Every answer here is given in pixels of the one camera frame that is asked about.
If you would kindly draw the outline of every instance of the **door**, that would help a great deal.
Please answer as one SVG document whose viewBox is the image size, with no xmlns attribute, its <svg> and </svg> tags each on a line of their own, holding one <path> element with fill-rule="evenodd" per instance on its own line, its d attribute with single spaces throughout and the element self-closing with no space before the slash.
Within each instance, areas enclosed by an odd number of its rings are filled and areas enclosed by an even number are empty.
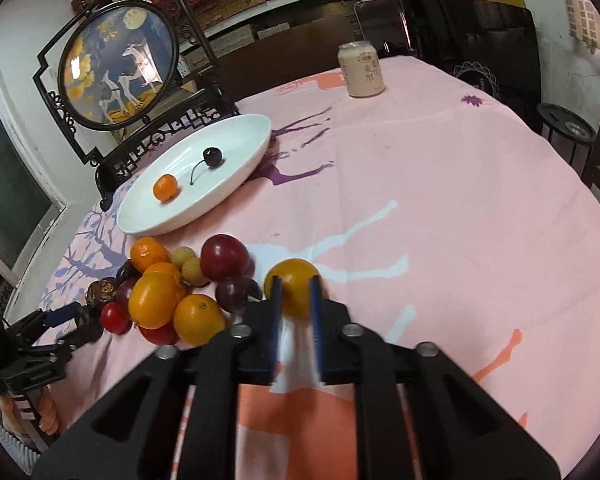
<svg viewBox="0 0 600 480">
<path fill-rule="evenodd" d="M 14 149 L 5 121 L 0 117 L 0 274 L 17 285 L 60 210 Z"/>
</svg>

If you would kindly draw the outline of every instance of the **stool seat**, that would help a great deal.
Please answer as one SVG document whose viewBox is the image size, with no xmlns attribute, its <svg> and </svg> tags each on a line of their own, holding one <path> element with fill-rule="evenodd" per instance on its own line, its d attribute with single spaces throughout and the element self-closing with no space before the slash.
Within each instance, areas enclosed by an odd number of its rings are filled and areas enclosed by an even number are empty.
<svg viewBox="0 0 600 480">
<path fill-rule="evenodd" d="M 591 125 L 567 108 L 540 103 L 538 113 L 544 124 L 563 137 L 586 146 L 592 146 L 596 142 L 598 134 Z"/>
</svg>

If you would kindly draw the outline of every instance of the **black stool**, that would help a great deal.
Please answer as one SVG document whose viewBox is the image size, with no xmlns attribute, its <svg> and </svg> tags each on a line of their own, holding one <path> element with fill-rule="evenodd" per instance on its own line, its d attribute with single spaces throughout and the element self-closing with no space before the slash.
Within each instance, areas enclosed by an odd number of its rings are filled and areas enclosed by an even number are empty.
<svg viewBox="0 0 600 480">
<path fill-rule="evenodd" d="M 576 149 L 579 145 L 588 146 L 587 161 L 591 156 L 591 149 L 596 142 L 598 134 L 587 121 L 582 117 L 562 108 L 561 106 L 551 105 L 549 103 L 540 103 L 538 105 L 538 113 L 542 117 L 542 122 L 549 127 L 549 144 L 553 132 L 558 132 L 561 136 L 573 142 L 571 150 L 571 158 L 569 165 L 573 164 L 573 157 L 576 155 Z"/>
</svg>

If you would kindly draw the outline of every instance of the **white can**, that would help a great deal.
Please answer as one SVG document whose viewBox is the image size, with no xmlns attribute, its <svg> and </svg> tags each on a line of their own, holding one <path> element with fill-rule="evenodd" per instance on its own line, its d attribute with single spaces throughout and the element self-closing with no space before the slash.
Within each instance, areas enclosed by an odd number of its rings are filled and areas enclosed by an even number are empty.
<svg viewBox="0 0 600 480">
<path fill-rule="evenodd" d="M 378 53 L 368 41 L 340 46 L 338 61 L 351 97 L 371 97 L 384 91 Z"/>
</svg>

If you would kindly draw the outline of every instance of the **metal screw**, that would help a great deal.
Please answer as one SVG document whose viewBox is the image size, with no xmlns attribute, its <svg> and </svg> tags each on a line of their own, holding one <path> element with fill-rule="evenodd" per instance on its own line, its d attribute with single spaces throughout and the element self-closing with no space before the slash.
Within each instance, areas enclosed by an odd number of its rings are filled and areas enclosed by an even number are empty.
<svg viewBox="0 0 600 480">
<path fill-rule="evenodd" d="M 158 359 L 173 359 L 178 355 L 178 348 L 173 345 L 162 345 L 155 351 Z"/>
<path fill-rule="evenodd" d="M 358 323 L 347 323 L 342 327 L 342 333 L 346 337 L 360 337 L 365 333 L 365 329 L 362 328 Z"/>
<path fill-rule="evenodd" d="M 233 325 L 231 327 L 231 330 L 229 330 L 229 333 L 233 337 L 237 337 L 238 339 L 244 339 L 251 335 L 251 327 L 249 325 L 240 323 L 238 325 Z"/>
<path fill-rule="evenodd" d="M 438 355 L 438 347 L 433 343 L 419 343 L 416 350 L 422 357 L 435 357 Z"/>
</svg>

